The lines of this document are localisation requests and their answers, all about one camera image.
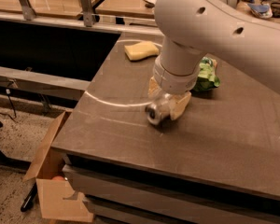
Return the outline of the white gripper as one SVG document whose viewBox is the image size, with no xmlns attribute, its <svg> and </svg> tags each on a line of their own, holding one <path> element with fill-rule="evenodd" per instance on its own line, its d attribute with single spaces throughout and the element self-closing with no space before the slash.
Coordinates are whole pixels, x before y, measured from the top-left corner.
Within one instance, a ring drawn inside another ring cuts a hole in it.
<svg viewBox="0 0 280 224">
<path fill-rule="evenodd" d="M 158 57 L 153 67 L 153 77 L 149 80 L 147 95 L 149 98 L 155 97 L 160 88 L 166 93 L 182 94 L 173 95 L 169 102 L 170 119 L 176 120 L 183 115 L 189 103 L 189 91 L 195 86 L 199 71 L 199 65 L 195 64 L 189 75 L 174 75 L 161 65 L 161 57 Z"/>
</svg>

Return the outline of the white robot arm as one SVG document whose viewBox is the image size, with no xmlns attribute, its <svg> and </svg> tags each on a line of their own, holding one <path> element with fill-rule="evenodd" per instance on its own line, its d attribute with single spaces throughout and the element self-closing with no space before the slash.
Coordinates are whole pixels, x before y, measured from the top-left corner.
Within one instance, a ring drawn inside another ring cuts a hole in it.
<svg viewBox="0 0 280 224">
<path fill-rule="evenodd" d="M 157 125 L 176 108 L 197 80 L 210 53 L 280 94 L 280 23 L 236 10 L 237 0 L 157 0 L 154 18 L 164 34 L 153 77 L 161 95 L 146 107 Z"/>
</svg>

